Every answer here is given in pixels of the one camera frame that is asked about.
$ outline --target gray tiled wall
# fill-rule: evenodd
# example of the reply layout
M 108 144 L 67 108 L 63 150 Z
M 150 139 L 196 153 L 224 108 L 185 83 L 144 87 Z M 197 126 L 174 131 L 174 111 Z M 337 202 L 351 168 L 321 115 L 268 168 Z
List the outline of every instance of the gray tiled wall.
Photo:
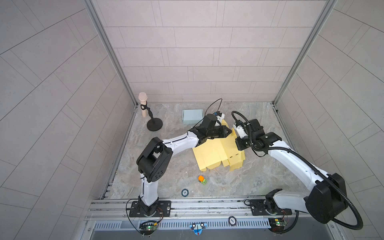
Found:
M 341 174 L 364 227 L 349 240 L 384 239 L 384 1 L 339 0 L 277 108 L 292 141 Z M 350 209 L 338 216 L 356 224 Z
M 272 101 L 325 1 L 93 0 L 134 94 Z
M 0 239 L 68 240 L 133 103 L 81 0 L 0 1 Z

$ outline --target black round stand base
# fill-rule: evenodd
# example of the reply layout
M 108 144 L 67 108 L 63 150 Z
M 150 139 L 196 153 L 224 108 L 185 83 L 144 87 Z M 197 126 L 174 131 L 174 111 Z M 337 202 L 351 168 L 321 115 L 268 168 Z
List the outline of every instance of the black round stand base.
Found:
M 157 131 L 163 126 L 163 121 L 160 118 L 154 118 L 147 122 L 147 128 L 149 131 Z

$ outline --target marble floor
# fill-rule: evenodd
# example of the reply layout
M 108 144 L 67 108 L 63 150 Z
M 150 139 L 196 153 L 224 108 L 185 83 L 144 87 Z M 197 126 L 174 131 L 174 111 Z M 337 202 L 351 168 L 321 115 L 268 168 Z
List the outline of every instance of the marble floor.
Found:
M 149 103 L 154 117 L 162 119 L 164 124 L 156 132 L 150 132 L 146 128 L 150 118 L 148 116 L 143 118 L 141 110 L 138 110 L 112 184 L 110 198 L 137 198 L 140 194 L 141 181 L 136 159 L 148 142 L 156 136 L 168 139 L 186 133 L 193 124 L 182 123 L 182 110 L 205 111 L 209 105 L 210 103 Z M 215 103 L 208 112 L 213 113 L 217 108 L 218 104 Z M 220 111 L 225 114 L 225 120 L 230 127 L 234 123 L 231 116 L 233 110 L 242 113 L 248 120 L 257 118 L 264 126 L 265 132 L 275 132 L 286 140 L 271 103 L 222 103 Z M 206 185 L 197 180 L 199 175 L 207 179 Z M 293 173 L 269 155 L 257 157 L 248 148 L 245 150 L 243 167 L 230 172 L 229 166 L 221 165 L 201 172 L 192 149 L 188 149 L 172 156 L 167 171 L 159 180 L 158 194 L 160 198 L 181 197 L 181 191 L 188 189 L 189 197 L 265 195 L 276 188 L 307 191 Z

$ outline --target metal bracket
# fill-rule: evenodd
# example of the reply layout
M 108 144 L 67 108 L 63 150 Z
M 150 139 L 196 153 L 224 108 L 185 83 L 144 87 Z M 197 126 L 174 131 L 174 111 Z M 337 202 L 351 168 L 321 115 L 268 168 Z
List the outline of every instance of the metal bracket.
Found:
M 264 199 L 250 199 L 249 200 L 252 216 L 262 216 L 269 214 L 265 209 Z M 287 215 L 292 215 L 291 209 L 284 209 Z M 283 215 L 283 210 L 278 210 L 276 215 Z
M 159 201 L 157 207 L 163 211 L 164 217 L 170 216 L 171 201 Z M 146 217 L 144 210 L 139 207 L 138 201 L 132 202 L 131 208 L 129 210 L 129 217 Z M 155 211 L 151 217 L 160 217 L 160 213 Z

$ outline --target unfolded yellow cardboard box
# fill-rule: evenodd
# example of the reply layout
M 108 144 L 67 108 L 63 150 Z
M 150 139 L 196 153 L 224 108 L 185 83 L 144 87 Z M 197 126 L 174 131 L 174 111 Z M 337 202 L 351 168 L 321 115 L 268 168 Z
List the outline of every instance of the unfolded yellow cardboard box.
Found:
M 234 128 L 232 133 L 226 138 L 207 139 L 207 141 L 198 147 L 193 148 L 197 165 L 200 171 L 206 171 L 207 168 L 214 169 L 223 163 L 224 167 L 229 165 L 229 170 L 241 168 L 245 160 L 244 150 L 239 151 L 236 146 L 237 138 Z

